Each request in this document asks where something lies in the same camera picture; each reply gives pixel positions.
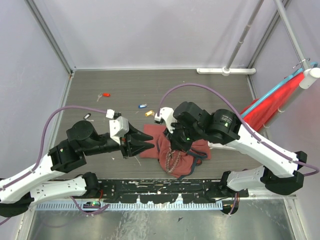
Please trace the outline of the key with yellow tag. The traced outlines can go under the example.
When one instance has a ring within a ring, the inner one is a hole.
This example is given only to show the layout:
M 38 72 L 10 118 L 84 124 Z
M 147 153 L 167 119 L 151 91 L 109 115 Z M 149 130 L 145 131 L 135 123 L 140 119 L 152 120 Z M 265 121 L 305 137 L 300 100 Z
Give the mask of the key with yellow tag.
M 150 116 L 154 116 L 154 115 L 155 115 L 155 113 L 154 113 L 153 110 L 149 110 L 149 111 L 147 111 L 147 112 L 145 113 L 145 116 L 146 116 L 146 117 L 150 117 Z

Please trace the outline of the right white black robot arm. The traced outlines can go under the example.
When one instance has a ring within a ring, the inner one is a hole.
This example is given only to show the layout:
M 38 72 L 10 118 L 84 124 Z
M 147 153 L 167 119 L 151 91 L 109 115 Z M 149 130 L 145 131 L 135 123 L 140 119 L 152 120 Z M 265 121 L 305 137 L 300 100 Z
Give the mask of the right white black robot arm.
M 205 140 L 233 148 L 261 164 L 251 170 L 224 172 L 219 191 L 225 197 L 256 188 L 287 196 L 303 187 L 305 177 L 299 172 L 299 164 L 306 163 L 307 154 L 277 146 L 227 109 L 208 113 L 195 103 L 185 101 L 176 109 L 163 107 L 159 117 L 165 122 L 164 133 L 173 151 L 187 152 L 194 142 Z

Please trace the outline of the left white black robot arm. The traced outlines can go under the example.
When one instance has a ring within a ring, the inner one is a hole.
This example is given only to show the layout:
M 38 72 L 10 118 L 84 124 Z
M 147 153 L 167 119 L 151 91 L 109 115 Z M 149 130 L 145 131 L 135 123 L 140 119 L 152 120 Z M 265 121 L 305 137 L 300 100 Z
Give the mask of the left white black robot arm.
M 125 118 L 111 120 L 109 132 L 98 134 L 92 123 L 76 122 L 67 138 L 22 172 L 0 181 L 0 215 L 5 218 L 25 213 L 29 208 L 63 197 L 95 198 L 101 185 L 97 175 L 83 173 L 71 180 L 57 180 L 84 166 L 85 157 L 120 151 L 124 158 L 152 149 L 153 137 L 134 128 Z

